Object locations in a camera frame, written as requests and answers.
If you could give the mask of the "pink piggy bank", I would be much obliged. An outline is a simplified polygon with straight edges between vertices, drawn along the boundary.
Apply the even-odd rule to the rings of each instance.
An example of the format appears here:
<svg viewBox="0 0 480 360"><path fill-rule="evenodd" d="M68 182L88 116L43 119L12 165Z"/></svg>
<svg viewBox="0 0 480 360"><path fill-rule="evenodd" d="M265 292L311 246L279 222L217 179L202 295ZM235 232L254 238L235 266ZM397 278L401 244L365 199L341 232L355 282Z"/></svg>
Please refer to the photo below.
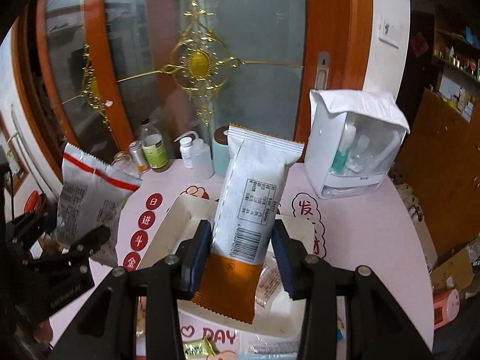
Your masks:
<svg viewBox="0 0 480 360"><path fill-rule="evenodd" d="M453 321L460 311L460 294L456 288L436 291L433 295L433 329L437 330Z"/></svg>

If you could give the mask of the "wooden cabinet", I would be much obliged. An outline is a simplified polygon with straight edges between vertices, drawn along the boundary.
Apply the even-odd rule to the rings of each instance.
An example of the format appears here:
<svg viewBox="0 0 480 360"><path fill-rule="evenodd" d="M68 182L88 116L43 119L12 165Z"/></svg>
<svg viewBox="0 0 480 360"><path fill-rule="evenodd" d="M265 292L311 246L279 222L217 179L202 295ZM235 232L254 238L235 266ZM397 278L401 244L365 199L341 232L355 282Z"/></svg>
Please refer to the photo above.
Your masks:
<svg viewBox="0 0 480 360"><path fill-rule="evenodd" d="M426 89L397 158L440 261L479 234L479 105L464 119Z"/></svg>

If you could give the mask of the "clear cake snack packet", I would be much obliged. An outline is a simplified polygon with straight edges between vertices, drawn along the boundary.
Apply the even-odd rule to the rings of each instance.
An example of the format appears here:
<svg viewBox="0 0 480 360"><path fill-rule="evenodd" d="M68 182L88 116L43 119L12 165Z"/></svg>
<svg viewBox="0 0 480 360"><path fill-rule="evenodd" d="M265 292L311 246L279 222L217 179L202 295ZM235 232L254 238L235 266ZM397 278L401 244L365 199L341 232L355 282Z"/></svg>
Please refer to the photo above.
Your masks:
<svg viewBox="0 0 480 360"><path fill-rule="evenodd" d="M273 252L268 251L256 288L256 312L267 312L281 291L281 275Z"/></svg>

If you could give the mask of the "white plastic storage bin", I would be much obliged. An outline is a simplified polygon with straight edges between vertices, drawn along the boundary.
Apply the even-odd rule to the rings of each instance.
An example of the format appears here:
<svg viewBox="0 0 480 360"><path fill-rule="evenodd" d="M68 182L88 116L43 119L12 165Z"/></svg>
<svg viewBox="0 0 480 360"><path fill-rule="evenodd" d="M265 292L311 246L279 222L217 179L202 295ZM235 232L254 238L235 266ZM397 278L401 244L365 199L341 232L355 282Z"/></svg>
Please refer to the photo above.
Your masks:
<svg viewBox="0 0 480 360"><path fill-rule="evenodd" d="M138 267L151 267L160 259L173 254L181 242L194 236L201 220L213 221L216 208L216 202L201 197L186 194L177 197ZM255 289L260 271L260 265L211 254L197 294L213 295L221 306L228 308L227 313L218 314L191 300L179 301L181 316L194 317L240 332L281 339L298 336L302 330L305 300L293 301L288 292L281 290L272 297L269 310L256 313Z"/></svg>

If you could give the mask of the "glass bottle green label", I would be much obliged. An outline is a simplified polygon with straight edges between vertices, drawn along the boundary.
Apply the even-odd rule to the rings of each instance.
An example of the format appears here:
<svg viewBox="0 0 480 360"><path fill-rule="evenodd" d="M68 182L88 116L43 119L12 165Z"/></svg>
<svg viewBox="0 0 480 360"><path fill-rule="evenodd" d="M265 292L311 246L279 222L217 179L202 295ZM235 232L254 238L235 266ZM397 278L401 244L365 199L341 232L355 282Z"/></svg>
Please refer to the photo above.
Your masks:
<svg viewBox="0 0 480 360"><path fill-rule="evenodd" d="M141 121L140 138L145 159L155 172L164 172L168 169L169 158L161 132L149 118Z"/></svg>

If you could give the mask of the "small green snack packet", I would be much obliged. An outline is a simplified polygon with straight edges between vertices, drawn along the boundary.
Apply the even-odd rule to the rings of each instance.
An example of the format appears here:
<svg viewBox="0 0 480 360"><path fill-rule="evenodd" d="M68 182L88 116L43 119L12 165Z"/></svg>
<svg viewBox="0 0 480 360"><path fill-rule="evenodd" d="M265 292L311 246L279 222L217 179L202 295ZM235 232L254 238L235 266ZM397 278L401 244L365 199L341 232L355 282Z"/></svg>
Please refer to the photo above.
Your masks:
<svg viewBox="0 0 480 360"><path fill-rule="evenodd" d="M201 359L216 356L216 350L207 338L183 344L185 359Z"/></svg>

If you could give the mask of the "small white pill bottle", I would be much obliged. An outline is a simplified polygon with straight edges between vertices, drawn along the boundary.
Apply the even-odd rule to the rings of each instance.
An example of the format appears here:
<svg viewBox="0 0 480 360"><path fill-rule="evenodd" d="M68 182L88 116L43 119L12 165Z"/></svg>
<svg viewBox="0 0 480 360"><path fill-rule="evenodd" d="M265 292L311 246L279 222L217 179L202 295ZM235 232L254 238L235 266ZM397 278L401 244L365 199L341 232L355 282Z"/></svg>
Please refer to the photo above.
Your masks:
<svg viewBox="0 0 480 360"><path fill-rule="evenodd" d="M184 136L179 142L182 161L186 168L192 169L193 164L191 160L191 147L193 144L193 139L190 136Z"/></svg>

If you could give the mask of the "teal canister brown lid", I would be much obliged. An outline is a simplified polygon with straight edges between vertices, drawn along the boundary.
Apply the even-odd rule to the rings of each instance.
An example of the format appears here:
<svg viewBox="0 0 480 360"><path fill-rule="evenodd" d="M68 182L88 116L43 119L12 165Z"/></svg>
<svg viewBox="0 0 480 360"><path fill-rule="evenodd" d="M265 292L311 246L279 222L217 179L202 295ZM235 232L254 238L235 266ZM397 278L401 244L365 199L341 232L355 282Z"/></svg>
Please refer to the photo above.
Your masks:
<svg viewBox="0 0 480 360"><path fill-rule="evenodd" d="M229 126L219 127L213 134L212 139L212 160L213 169L216 174L225 177L227 167L230 163L230 153L228 146Z"/></svg>

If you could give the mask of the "small silver tin can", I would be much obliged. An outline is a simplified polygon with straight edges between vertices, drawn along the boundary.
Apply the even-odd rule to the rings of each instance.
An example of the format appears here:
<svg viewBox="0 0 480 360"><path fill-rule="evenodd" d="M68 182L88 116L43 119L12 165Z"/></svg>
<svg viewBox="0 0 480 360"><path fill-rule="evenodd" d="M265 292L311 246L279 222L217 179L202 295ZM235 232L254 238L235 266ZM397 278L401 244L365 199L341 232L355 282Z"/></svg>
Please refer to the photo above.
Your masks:
<svg viewBox="0 0 480 360"><path fill-rule="evenodd" d="M147 172L150 169L150 166L146 160L146 157L143 153L143 145L140 141L133 141L129 145L130 156L137 167L137 170L140 173Z"/></svg>

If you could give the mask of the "silver grey snack packet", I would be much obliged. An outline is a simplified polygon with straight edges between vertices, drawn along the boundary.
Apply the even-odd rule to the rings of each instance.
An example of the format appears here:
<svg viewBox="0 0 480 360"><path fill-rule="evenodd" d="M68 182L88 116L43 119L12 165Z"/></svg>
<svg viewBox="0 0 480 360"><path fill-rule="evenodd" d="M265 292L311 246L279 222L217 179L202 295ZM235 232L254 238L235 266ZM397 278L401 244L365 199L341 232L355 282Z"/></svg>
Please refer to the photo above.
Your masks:
<svg viewBox="0 0 480 360"><path fill-rule="evenodd" d="M58 200L55 240L69 249L87 233L104 225L110 229L111 236L93 254L93 260L115 267L120 211L140 188L142 180L71 143L64 148L62 175L64 183Z"/></svg>

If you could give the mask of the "white dispenser box appliance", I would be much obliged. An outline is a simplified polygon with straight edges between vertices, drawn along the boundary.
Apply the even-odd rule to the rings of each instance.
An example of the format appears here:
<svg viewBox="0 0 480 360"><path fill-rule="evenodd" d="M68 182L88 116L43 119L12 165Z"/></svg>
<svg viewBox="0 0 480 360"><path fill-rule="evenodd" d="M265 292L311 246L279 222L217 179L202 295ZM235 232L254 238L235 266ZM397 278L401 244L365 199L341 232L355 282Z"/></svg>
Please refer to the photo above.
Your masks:
<svg viewBox="0 0 480 360"><path fill-rule="evenodd" d="M307 178L322 199L368 194L387 176L408 121L389 92L313 89Z"/></svg>

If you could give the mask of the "light blue snack bag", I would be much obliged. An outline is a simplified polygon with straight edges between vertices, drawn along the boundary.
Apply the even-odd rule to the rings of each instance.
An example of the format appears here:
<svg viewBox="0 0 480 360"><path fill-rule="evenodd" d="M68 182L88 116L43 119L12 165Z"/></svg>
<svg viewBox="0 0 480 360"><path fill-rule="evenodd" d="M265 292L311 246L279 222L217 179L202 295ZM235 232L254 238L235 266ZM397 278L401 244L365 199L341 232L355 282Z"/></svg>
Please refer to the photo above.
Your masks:
<svg viewBox="0 0 480 360"><path fill-rule="evenodd" d="M239 360L296 360L298 353L242 353Z"/></svg>

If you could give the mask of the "small blue candy packet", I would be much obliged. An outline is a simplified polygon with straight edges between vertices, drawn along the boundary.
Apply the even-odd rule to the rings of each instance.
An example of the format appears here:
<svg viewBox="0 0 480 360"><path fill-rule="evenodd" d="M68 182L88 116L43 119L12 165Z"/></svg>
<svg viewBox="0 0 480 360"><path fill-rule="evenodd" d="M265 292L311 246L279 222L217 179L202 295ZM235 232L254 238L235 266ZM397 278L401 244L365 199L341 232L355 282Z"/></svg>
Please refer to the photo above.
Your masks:
<svg viewBox="0 0 480 360"><path fill-rule="evenodd" d="M341 342L345 339L345 325L343 320L337 316L337 342Z"/></svg>

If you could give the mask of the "clear drinking glass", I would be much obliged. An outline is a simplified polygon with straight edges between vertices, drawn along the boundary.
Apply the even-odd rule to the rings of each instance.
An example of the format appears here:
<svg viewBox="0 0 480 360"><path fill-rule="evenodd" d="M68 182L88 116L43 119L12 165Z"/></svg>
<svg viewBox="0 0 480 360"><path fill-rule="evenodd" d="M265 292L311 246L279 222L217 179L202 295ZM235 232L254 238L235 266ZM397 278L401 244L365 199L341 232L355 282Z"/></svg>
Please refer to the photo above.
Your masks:
<svg viewBox="0 0 480 360"><path fill-rule="evenodd" d="M112 161L112 166L122 171L125 174L136 178L141 177L141 172L137 169L137 165L132 160L132 157L126 152L120 151L117 153Z"/></svg>

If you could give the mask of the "white orange snack bar packet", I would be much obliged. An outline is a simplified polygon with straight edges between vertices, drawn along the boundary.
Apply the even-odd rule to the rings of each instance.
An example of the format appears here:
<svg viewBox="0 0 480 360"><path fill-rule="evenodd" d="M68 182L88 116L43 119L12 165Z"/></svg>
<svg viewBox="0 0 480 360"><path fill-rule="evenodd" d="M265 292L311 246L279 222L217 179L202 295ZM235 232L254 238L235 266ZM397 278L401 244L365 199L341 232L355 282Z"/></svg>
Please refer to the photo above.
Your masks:
<svg viewBox="0 0 480 360"><path fill-rule="evenodd" d="M230 161L214 219L211 254L264 265L289 169L304 146L297 141L231 124ZM226 314L213 295L193 297L197 305Z"/></svg>

